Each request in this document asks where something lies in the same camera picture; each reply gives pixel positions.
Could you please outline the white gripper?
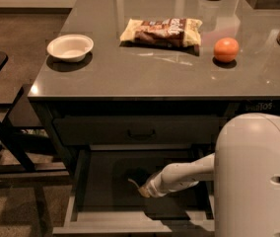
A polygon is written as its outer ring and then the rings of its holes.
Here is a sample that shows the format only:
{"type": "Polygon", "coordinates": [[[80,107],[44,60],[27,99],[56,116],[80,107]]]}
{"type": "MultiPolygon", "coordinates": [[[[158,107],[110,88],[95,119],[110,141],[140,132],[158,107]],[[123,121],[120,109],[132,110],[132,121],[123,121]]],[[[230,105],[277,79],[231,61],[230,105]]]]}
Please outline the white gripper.
{"type": "Polygon", "coordinates": [[[166,174],[158,172],[152,175],[143,187],[138,189],[139,194],[144,197],[161,198],[170,193],[176,193],[194,187],[198,181],[186,180],[177,174],[166,174]]]}

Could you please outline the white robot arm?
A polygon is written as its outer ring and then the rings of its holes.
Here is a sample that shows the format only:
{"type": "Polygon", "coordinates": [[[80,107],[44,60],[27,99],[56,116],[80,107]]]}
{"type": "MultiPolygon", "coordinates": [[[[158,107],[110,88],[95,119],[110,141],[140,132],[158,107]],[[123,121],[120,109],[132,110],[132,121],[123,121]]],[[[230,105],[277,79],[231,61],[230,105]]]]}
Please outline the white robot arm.
{"type": "Polygon", "coordinates": [[[214,182],[215,237],[280,237],[280,117],[231,119],[213,154],[167,165],[139,192],[160,198],[207,180],[214,182]]]}

